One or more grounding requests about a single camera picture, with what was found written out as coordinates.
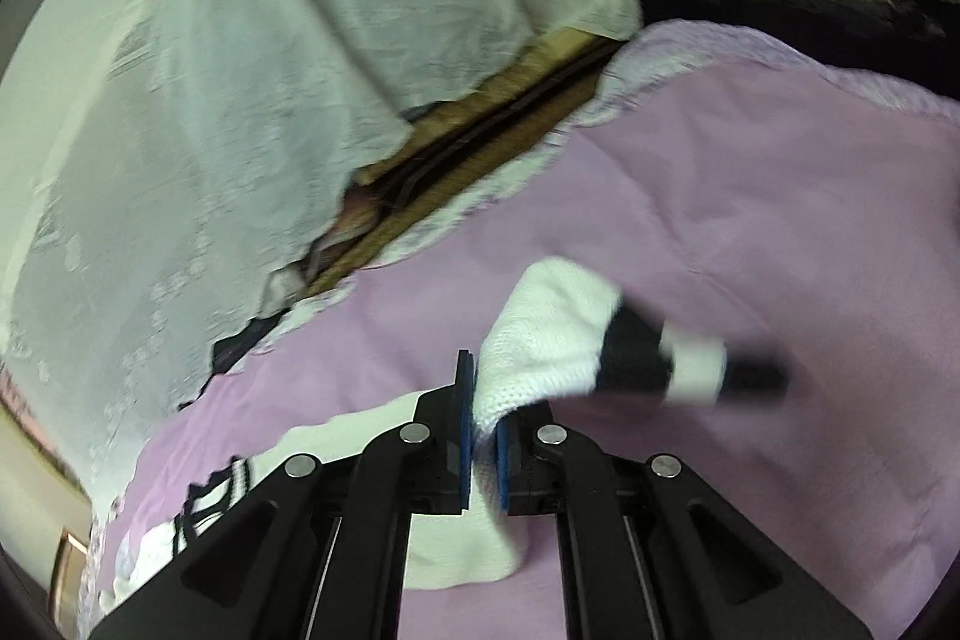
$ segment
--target purple fabric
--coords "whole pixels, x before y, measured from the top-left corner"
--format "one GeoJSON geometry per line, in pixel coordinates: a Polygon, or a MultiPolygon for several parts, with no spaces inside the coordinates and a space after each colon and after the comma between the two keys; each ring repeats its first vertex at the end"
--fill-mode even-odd
{"type": "MultiPolygon", "coordinates": [[[[807,68],[677,76],[577,129],[520,194],[433,247],[362,271],[344,302],[248,357],[168,421],[107,530],[179,509],[234,453],[450,380],[522,272],[560,255],[690,330],[770,339],[796,372],[776,407],[556,405],[608,451],[688,461],[875,634],[897,637],[960,549],[960,135],[807,68]]],[[[552,533],[498,584],[408,593],[400,636],[563,637],[552,533]]]]}

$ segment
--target white wall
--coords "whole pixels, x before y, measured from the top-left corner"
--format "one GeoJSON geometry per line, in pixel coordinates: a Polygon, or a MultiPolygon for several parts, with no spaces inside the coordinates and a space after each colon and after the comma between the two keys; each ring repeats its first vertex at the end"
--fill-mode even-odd
{"type": "Polygon", "coordinates": [[[90,505],[0,408],[0,542],[38,584],[49,588],[64,528],[86,541],[90,505]]]}

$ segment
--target white fabric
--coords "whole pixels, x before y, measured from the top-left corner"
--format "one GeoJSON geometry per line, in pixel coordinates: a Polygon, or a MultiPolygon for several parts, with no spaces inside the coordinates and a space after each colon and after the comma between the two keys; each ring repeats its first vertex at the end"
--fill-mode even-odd
{"type": "MultiPolygon", "coordinates": [[[[373,437],[411,420],[419,396],[420,392],[406,394],[374,410],[337,415],[323,426],[291,429],[277,447],[251,459],[253,485],[294,453],[313,453],[320,461],[336,461],[360,453],[373,437]]],[[[488,506],[475,483],[473,488],[472,504],[463,515],[413,516],[404,588],[440,589],[498,581],[517,571],[527,550],[526,524],[502,515],[496,505],[488,506]]],[[[167,523],[143,536],[131,574],[117,576],[113,593],[101,594],[104,615],[170,562],[175,533],[174,524],[167,523]]]]}
{"type": "Polygon", "coordinates": [[[667,403],[716,402],[727,371],[723,340],[693,335],[667,321],[661,331],[659,352],[673,362],[664,396],[667,403]]]}
{"type": "Polygon", "coordinates": [[[48,0],[0,84],[0,353],[99,514],[400,111],[637,29],[635,0],[107,1],[48,0]]]}
{"type": "Polygon", "coordinates": [[[600,350],[620,290],[563,258],[523,273],[480,347],[473,430],[489,441],[512,410],[593,391],[600,350]]]}

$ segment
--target silver bolt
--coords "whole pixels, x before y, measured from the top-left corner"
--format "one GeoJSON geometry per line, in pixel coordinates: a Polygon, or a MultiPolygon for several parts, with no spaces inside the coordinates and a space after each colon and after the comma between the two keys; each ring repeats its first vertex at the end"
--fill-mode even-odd
{"type": "Polygon", "coordinates": [[[426,442],[427,437],[430,437],[430,427],[421,423],[408,423],[400,430],[400,439],[404,442],[426,442]]]}
{"type": "Polygon", "coordinates": [[[317,468],[317,463],[313,456],[307,456],[306,453],[297,453],[296,456],[290,456],[283,466],[283,470],[290,477],[306,477],[317,468]]]}
{"type": "Polygon", "coordinates": [[[680,465],[680,460],[675,456],[664,455],[654,458],[654,461],[650,462],[650,468],[659,477],[677,477],[680,475],[680,469],[683,469],[683,466],[680,465]]]}
{"type": "Polygon", "coordinates": [[[548,423],[536,430],[536,439],[544,445],[559,445],[566,439],[566,429],[555,423],[548,423]]]}

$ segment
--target black and white sock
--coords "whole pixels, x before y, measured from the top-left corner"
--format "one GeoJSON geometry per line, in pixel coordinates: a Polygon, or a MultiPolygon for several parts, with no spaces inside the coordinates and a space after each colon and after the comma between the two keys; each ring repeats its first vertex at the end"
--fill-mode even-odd
{"type": "Polygon", "coordinates": [[[723,341],[651,322],[610,281],[562,258],[527,269],[480,348],[473,426],[489,439],[501,418],[544,399],[616,390],[668,403],[781,396],[773,355],[742,356],[723,341]]]}

